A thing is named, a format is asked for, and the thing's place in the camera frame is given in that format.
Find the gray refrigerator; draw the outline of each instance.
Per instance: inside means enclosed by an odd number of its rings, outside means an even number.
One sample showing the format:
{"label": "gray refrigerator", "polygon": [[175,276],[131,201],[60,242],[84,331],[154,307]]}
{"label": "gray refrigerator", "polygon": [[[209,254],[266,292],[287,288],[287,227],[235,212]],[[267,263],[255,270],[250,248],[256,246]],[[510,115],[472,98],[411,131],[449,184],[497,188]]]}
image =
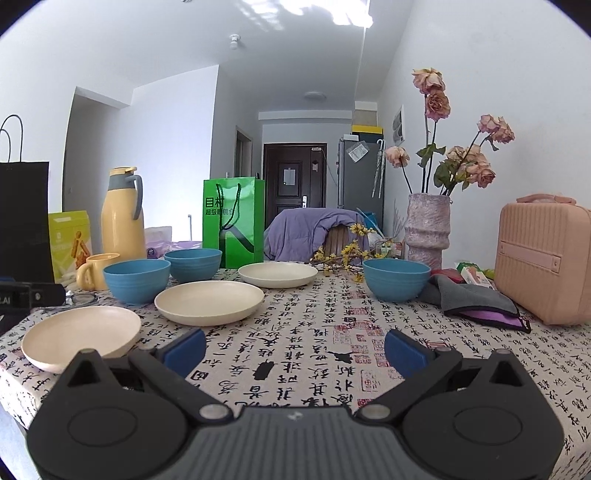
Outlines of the gray refrigerator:
{"label": "gray refrigerator", "polygon": [[369,152],[359,161],[354,162],[347,150],[355,145],[354,140],[341,140],[339,143],[339,208],[363,212],[372,212],[383,230],[384,222],[384,186],[379,195],[379,177],[374,189],[375,171],[378,167],[379,145],[366,142]]}

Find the suitcase handle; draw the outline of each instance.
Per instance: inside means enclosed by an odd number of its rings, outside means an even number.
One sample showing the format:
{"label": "suitcase handle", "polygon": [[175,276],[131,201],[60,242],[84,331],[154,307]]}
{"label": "suitcase handle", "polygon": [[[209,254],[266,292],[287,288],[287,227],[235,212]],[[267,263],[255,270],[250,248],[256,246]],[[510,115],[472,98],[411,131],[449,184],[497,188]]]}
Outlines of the suitcase handle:
{"label": "suitcase handle", "polygon": [[517,203],[567,203],[568,205],[577,205],[577,201],[571,197],[561,197],[549,193],[534,193],[517,199]]}

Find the smoke detector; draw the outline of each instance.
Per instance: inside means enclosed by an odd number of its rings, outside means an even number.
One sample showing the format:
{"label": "smoke detector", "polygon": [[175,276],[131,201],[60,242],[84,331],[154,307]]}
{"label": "smoke detector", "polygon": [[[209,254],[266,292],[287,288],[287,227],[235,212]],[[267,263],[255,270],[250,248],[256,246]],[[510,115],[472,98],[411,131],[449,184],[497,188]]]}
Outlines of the smoke detector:
{"label": "smoke detector", "polygon": [[240,41],[240,35],[238,35],[238,34],[230,35],[230,48],[232,50],[237,50],[239,41]]}
{"label": "smoke detector", "polygon": [[307,92],[304,94],[304,98],[313,102],[324,102],[326,95],[322,92]]}

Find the gray towel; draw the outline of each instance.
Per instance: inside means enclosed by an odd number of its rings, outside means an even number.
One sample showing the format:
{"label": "gray towel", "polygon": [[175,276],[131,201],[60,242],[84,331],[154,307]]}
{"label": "gray towel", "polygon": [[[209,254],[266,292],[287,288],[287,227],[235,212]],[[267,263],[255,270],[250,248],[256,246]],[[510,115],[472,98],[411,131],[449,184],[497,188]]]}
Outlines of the gray towel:
{"label": "gray towel", "polygon": [[441,307],[446,315],[487,310],[519,317],[519,310],[513,300],[502,293],[480,285],[458,284],[445,275],[433,275],[418,299]]}

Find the thermos lid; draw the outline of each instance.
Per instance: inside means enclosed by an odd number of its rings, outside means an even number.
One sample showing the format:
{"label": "thermos lid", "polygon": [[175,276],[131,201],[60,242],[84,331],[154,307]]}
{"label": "thermos lid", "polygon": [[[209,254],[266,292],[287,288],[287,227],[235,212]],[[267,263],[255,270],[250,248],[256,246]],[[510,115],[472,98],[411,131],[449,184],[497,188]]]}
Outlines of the thermos lid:
{"label": "thermos lid", "polygon": [[138,167],[117,167],[109,172],[109,175],[123,175],[125,173],[133,173]]}

